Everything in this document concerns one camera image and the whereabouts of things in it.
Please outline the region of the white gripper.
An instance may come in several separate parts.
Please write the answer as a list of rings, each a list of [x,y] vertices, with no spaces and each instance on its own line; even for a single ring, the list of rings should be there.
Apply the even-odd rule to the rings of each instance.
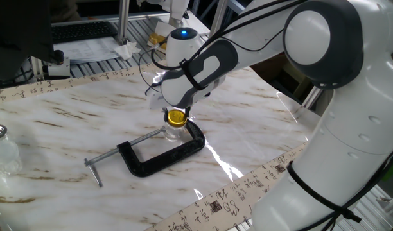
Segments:
[[[164,112],[164,121],[168,121],[168,109],[165,108],[167,107],[167,102],[163,98],[162,94],[159,92],[154,92],[152,91],[151,93],[148,94],[148,102],[149,102],[149,108],[151,110],[156,110],[162,108],[162,111]],[[185,109],[185,115],[186,118],[189,117],[191,107],[187,107]]]

